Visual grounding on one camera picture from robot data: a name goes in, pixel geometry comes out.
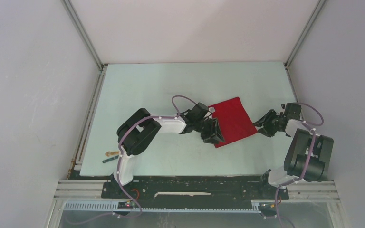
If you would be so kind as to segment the red cloth napkin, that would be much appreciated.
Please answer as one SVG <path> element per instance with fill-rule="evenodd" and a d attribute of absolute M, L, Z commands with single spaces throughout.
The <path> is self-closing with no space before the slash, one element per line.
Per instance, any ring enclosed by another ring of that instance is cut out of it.
<path fill-rule="evenodd" d="M 214 109 L 213 117 L 218 119 L 224 142 L 215 145 L 220 148 L 257 133 L 253 122 L 244 109 L 241 99 L 235 97 L 210 106 Z"/>

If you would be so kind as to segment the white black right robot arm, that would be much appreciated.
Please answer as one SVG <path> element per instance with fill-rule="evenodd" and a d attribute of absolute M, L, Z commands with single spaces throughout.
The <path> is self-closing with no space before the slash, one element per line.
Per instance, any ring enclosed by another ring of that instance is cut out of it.
<path fill-rule="evenodd" d="M 257 191 L 262 198 L 271 198 L 277 191 L 276 187 L 285 188 L 299 181 L 327 180 L 334 140 L 317 133 L 316 127 L 324 123 L 320 112 L 317 112 L 319 123 L 301 119 L 304 106 L 316 110 L 305 103 L 286 103 L 281 105 L 281 112 L 270 109 L 253 123 L 257 132 L 266 137 L 271 138 L 276 133 L 283 132 L 292 139 L 283 166 L 267 171 L 267 180 L 258 184 Z"/>

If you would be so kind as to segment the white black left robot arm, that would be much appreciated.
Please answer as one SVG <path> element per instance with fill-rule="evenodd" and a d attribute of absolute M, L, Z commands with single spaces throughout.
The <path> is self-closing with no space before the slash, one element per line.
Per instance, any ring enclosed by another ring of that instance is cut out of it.
<path fill-rule="evenodd" d="M 134 178 L 136 158 L 144 152 L 159 133 L 186 134 L 198 132 L 204 143 L 225 142 L 219 121 L 203 103 L 174 116 L 160 116 L 145 108 L 138 109 L 118 129 L 119 161 L 113 173 L 113 192 L 120 198 L 129 196 Z"/>

